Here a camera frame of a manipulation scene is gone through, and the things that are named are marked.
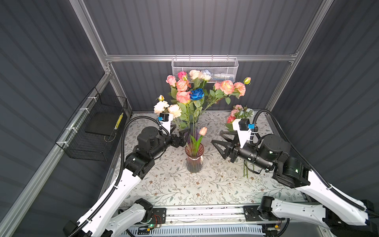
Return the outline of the red glass vase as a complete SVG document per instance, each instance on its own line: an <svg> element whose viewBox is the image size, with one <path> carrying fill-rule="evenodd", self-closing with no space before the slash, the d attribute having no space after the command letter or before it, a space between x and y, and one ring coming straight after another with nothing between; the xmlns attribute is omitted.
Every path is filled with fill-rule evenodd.
<svg viewBox="0 0 379 237"><path fill-rule="evenodd" d="M203 168L204 146L200 144L198 151L196 155L194 156L193 156L192 148L193 146L188 146L188 145L185 147L185 152L187 155L187 159L186 159L187 170L191 173L198 173Z"/></svg>

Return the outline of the cream peony spray stem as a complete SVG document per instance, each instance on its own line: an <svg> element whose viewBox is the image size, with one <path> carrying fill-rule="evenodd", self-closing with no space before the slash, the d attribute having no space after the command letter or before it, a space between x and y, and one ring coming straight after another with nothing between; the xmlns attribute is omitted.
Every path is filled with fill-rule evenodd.
<svg viewBox="0 0 379 237"><path fill-rule="evenodd" d="M173 115L173 122L178 124L179 116L181 115L181 110L177 104L170 105L164 98L163 95L158 97L158 102L154 105L154 113L159 116L160 113L170 113Z"/></svg>

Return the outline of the blue rose stem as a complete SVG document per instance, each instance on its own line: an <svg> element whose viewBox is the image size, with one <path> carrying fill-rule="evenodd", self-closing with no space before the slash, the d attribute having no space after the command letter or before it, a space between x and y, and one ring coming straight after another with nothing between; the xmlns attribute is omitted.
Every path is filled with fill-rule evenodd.
<svg viewBox="0 0 379 237"><path fill-rule="evenodd" d="M203 89L199 88L190 92L190 104L188 107L189 126L194 128L203 109L205 94Z"/></svg>

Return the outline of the peach spray rose branch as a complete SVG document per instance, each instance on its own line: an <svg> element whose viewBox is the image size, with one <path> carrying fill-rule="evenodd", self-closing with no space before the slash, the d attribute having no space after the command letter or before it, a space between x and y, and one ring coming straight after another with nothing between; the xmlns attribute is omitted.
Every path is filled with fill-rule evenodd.
<svg viewBox="0 0 379 237"><path fill-rule="evenodd" d="M231 103L231 97L237 99L243 97L246 94L246 86L251 83L252 79L246 77L243 82L233 83L230 80L223 81L221 83L215 83L211 89L203 89L205 96L205 107L202 108L200 115L210 109L218 102L225 100L226 104Z"/></svg>

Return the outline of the pink cream spray rose stem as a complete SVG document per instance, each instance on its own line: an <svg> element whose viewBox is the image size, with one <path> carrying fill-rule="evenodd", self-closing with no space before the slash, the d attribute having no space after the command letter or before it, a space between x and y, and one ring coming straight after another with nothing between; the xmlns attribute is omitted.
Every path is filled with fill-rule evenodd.
<svg viewBox="0 0 379 237"><path fill-rule="evenodd" d="M189 91L190 92L191 85L190 85L189 80L182 81L182 80L176 79L176 77L173 75L169 75L166 78L166 83L168 83L170 85L170 89L171 89L170 96L172 98L171 99L172 105L177 104L176 95L179 91Z"/></svg>

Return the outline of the hot pink rose stem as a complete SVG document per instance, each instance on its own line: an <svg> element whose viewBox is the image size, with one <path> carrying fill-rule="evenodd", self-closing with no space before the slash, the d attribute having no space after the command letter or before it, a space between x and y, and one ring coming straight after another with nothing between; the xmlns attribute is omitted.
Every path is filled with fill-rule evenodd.
<svg viewBox="0 0 379 237"><path fill-rule="evenodd" d="M187 81L188 80L188 74L184 71L181 71L178 73L179 80Z"/></svg>

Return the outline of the white rose stem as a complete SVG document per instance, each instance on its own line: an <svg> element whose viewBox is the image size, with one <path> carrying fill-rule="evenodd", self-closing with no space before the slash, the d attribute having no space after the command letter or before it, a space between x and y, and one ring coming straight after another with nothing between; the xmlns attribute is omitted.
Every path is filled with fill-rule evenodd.
<svg viewBox="0 0 379 237"><path fill-rule="evenodd" d="M201 79L208 82L212 79L212 74L208 70L201 71Z"/></svg>

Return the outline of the blue purple glass vase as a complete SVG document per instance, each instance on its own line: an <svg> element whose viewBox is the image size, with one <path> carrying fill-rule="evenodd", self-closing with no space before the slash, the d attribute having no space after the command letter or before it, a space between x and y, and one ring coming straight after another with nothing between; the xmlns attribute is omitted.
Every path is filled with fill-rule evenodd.
<svg viewBox="0 0 379 237"><path fill-rule="evenodd" d="M192 121L183 120L183 129L185 130L185 139L188 144L192 143L192 137L197 141L200 138L199 129L197 128L198 119Z"/></svg>

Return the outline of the small pink tulip stem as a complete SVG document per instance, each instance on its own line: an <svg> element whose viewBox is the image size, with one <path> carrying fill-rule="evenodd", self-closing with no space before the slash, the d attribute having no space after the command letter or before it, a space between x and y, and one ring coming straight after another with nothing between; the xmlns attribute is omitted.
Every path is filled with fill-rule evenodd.
<svg viewBox="0 0 379 237"><path fill-rule="evenodd" d="M202 141L203 137L206 135L206 133L207 133L207 127L203 127L199 131L198 135L195 134L194 136L192 136L192 135L190 136L190 138L191 138L191 144L190 144L191 155L193 157L198 156L201 141Z"/></svg>

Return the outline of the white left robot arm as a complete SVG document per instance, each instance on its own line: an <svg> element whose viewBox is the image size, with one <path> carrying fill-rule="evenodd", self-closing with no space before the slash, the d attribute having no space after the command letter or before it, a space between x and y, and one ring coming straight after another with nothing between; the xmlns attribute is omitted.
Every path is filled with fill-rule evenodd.
<svg viewBox="0 0 379 237"><path fill-rule="evenodd" d="M148 222L153 215L153 205L140 198L116 215L115 212L128 194L143 180L155 165L155 158L166 148L186 145L189 129L161 136L156 127L146 127L138 135L138 144L126 156L117 179L77 222L69 221L63 228L66 237L118 237L139 222Z"/></svg>

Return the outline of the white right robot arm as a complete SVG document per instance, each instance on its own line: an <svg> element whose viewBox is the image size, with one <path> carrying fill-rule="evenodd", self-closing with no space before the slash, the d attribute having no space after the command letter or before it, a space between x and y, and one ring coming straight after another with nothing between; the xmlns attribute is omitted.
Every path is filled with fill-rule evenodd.
<svg viewBox="0 0 379 237"><path fill-rule="evenodd" d="M242 141L237 132L222 131L222 141L212 145L223 159L241 158L262 170L272 172L278 183L302 192L317 204L299 204L263 196L256 213L263 219L297 219L329 230L336 237L377 237L378 227L371 222L369 202L356 200L322 180L310 165L290 156L291 146L283 138L269 134L257 144Z"/></svg>

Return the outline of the pile of artificial flowers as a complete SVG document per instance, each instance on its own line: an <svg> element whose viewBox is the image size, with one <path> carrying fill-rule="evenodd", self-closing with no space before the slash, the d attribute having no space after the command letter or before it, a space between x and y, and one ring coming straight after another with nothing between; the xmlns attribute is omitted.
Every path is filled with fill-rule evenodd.
<svg viewBox="0 0 379 237"><path fill-rule="evenodd" d="M233 131L233 121L236 119L253 117L254 110L248 107L243 107L242 105L234 105L230 115L227 118L226 127L228 131Z"/></svg>

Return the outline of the floral patterned table mat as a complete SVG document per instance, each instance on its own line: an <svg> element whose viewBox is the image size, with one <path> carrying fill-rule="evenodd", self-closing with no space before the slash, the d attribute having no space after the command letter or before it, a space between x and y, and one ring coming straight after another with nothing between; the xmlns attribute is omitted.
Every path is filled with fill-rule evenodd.
<svg viewBox="0 0 379 237"><path fill-rule="evenodd" d="M202 141L205 152L201 171L191 173L187 169L183 147L169 147L121 205L131 206L139 198L155 206L259 203L263 196L305 201L301 192L279 184L271 173L257 174L255 166L244 170L242 159L232 163L220 156L211 141L218 140L219 132L226 130L228 116L226 111L216 111L200 117L199 127L208 129Z"/></svg>

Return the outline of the yellow tool in basket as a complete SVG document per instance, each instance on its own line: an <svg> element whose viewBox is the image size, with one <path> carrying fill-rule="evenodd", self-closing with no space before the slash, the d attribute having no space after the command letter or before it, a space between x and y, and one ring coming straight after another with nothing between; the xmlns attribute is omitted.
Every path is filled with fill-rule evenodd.
<svg viewBox="0 0 379 237"><path fill-rule="evenodd" d="M115 124L115 126L114 126L114 130L117 130L117 129L119 128L119 125L120 125L120 123L121 123L121 121L122 121L122 119L123 119L123 115L124 115L124 112L122 112L122 113L120 114L120 116L118 117L118 119L117 119L117 121L116 121L116 124Z"/></svg>

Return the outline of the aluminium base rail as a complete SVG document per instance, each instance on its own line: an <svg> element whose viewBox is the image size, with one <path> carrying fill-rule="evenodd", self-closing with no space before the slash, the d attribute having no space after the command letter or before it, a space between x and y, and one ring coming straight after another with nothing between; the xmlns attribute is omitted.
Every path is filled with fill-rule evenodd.
<svg viewBox="0 0 379 237"><path fill-rule="evenodd" d="M155 226L158 224L174 225L180 223L277 222L281 224L287 222L287 218L263 217L259 213L259 206L258 203L155 206L151 217L140 224Z"/></svg>

